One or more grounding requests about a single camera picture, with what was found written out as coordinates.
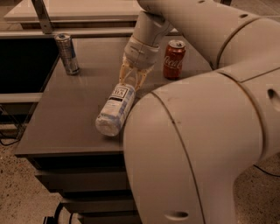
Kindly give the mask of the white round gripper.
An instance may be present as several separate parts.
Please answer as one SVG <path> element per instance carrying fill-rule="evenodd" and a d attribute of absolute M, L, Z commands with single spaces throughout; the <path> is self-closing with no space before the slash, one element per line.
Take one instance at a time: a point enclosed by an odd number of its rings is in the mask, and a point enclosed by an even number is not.
<path fill-rule="evenodd" d="M 124 48 L 125 57 L 122 58 L 119 82 L 123 84 L 132 72 L 132 67 L 136 67 L 135 90 L 140 89 L 147 75 L 153 70 L 158 51 L 159 47 L 146 45 L 131 36 Z"/>

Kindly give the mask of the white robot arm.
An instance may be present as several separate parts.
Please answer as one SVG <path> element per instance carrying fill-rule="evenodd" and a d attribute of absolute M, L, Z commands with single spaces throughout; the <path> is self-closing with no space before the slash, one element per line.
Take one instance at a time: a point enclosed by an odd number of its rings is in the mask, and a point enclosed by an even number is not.
<path fill-rule="evenodd" d="M 153 90 L 123 133 L 142 224 L 235 224 L 234 182 L 279 150 L 280 23 L 214 0 L 137 0 L 211 71 Z"/>

